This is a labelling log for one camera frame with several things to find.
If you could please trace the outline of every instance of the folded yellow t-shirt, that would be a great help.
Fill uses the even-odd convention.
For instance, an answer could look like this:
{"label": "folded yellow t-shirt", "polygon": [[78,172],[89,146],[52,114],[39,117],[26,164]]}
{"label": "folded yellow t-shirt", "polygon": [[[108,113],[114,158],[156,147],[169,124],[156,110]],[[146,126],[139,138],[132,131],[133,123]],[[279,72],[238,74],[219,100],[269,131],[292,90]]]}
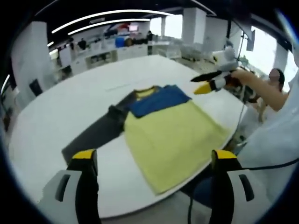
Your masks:
{"label": "folded yellow t-shirt", "polygon": [[192,100],[142,118],[129,113],[125,121],[127,144],[156,194],[194,174],[228,135]]}

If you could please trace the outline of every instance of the white table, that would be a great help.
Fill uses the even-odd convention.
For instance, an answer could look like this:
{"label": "white table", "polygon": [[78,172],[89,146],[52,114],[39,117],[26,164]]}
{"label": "white table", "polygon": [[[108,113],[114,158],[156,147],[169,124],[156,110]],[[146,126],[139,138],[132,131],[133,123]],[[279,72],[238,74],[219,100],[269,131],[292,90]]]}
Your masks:
{"label": "white table", "polygon": [[[29,196],[38,201],[54,174],[66,168],[61,150],[133,89],[177,84],[221,125],[234,132],[242,103],[225,90],[193,95],[195,71],[161,56],[110,63],[69,78],[31,102],[19,115],[9,146],[10,158]],[[113,217],[154,204],[175,188],[154,195],[125,144],[124,136],[98,151],[99,215]]]}

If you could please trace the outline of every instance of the round white table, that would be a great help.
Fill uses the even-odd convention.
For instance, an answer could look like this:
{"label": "round white table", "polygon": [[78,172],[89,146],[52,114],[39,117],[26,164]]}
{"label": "round white table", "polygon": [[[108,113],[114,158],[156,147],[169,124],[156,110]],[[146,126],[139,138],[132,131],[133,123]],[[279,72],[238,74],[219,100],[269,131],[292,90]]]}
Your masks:
{"label": "round white table", "polygon": [[[167,58],[145,56],[88,70],[38,96],[17,118],[9,145],[13,167],[25,192],[38,202],[45,184],[66,168],[61,150],[103,116],[110,105],[134,89],[176,84],[233,134],[242,103],[226,90],[194,95],[199,84],[190,79],[197,75]],[[99,148],[97,155],[100,217],[119,216],[154,204],[179,190],[206,167],[156,196],[134,162],[123,135]]]}

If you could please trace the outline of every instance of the window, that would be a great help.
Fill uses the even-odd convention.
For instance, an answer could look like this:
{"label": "window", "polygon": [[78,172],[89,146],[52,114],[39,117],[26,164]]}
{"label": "window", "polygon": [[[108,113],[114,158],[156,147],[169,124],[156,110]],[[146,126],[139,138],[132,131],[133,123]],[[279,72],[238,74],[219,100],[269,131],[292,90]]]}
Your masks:
{"label": "window", "polygon": [[167,16],[165,21],[165,36],[174,38],[182,38],[183,16],[172,15]]}
{"label": "window", "polygon": [[277,41],[256,27],[251,27],[251,30],[256,30],[254,49],[247,51],[247,40],[244,39],[240,57],[246,56],[249,64],[268,75],[274,65]]}
{"label": "window", "polygon": [[289,82],[295,77],[296,73],[298,71],[298,67],[294,61],[294,56],[292,52],[288,52],[288,58],[286,61],[285,66],[285,84],[283,90],[285,92],[288,92],[290,90]]}
{"label": "window", "polygon": [[161,26],[162,26],[162,18],[154,18],[149,22],[149,29],[154,35],[161,36]]}

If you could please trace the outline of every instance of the person's hand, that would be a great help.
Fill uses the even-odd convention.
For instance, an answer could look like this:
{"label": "person's hand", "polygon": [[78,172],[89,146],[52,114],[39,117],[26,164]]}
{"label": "person's hand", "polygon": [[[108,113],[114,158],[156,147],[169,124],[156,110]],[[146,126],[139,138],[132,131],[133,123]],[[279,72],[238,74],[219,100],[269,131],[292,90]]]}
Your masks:
{"label": "person's hand", "polygon": [[243,85],[248,85],[256,77],[252,72],[241,69],[233,71],[231,76],[237,78]]}

